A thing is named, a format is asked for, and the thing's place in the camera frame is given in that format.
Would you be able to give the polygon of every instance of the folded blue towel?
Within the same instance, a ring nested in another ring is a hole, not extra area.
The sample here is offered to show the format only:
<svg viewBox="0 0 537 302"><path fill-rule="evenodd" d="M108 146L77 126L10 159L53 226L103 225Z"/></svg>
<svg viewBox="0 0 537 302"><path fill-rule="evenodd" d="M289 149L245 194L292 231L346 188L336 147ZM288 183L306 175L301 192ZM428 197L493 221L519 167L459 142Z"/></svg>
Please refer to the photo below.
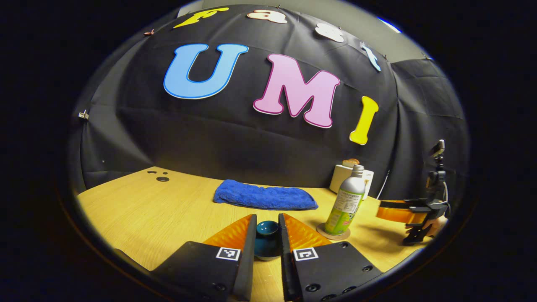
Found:
<svg viewBox="0 0 537 302"><path fill-rule="evenodd" d="M216 189L214 202L264 210L312 210L319 207L310 194L299 188L260 188L230 179Z"/></svg>

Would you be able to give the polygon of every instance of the gray wall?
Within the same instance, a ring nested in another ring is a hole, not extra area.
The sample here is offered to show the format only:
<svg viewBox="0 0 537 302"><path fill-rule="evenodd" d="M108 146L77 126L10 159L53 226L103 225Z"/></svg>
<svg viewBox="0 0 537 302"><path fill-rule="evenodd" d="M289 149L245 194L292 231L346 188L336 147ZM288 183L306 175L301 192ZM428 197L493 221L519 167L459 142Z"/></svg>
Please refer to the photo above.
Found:
<svg viewBox="0 0 537 302"><path fill-rule="evenodd" d="M262 4L278 6L299 11L341 26L353 36L365 41L381 54L388 56L390 62L430 57L414 41L390 29L376 16L359 7L341 0L199 0L181 8L179 16L202 9L231 4Z"/></svg>

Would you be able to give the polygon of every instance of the letter m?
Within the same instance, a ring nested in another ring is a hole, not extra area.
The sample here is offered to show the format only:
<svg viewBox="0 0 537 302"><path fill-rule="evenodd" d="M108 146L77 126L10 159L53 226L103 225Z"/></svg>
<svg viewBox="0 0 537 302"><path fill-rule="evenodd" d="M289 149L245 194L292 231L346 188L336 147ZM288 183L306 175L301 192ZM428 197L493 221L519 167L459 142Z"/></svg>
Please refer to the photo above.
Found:
<svg viewBox="0 0 537 302"><path fill-rule="evenodd" d="M298 116L312 99L310 110L304 113L304 120L317 127L330 128L333 96L340 83L338 77L321 70L306 83L297 61L292 57L270 54L267 58L272 62L272 70L265 93L254 101L253 108L267 114L282 113L284 107L280 96L282 89L285 89L287 107L292 117Z"/></svg>

